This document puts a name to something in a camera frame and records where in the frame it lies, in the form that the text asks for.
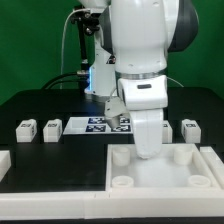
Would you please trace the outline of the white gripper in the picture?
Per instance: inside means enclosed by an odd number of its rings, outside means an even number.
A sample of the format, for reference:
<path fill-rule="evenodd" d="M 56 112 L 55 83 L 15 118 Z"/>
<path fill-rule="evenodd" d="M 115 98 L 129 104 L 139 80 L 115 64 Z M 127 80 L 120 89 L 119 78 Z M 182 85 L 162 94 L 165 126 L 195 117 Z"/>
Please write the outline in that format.
<path fill-rule="evenodd" d="M 130 114 L 137 155 L 149 159 L 162 148 L 163 109 L 168 105 L 167 77 L 118 80 L 118 93 Z"/>

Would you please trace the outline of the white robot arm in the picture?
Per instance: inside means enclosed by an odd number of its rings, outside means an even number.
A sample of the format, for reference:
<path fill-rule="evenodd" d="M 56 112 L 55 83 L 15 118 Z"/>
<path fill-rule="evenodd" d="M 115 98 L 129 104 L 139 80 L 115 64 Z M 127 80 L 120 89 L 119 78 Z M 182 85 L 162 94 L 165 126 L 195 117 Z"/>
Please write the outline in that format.
<path fill-rule="evenodd" d="M 113 128 L 121 115 L 128 115 L 137 155 L 150 158 L 162 147 L 168 54 L 186 49 L 198 32 L 192 0 L 79 2 L 95 44 L 85 94 L 105 104 Z"/>

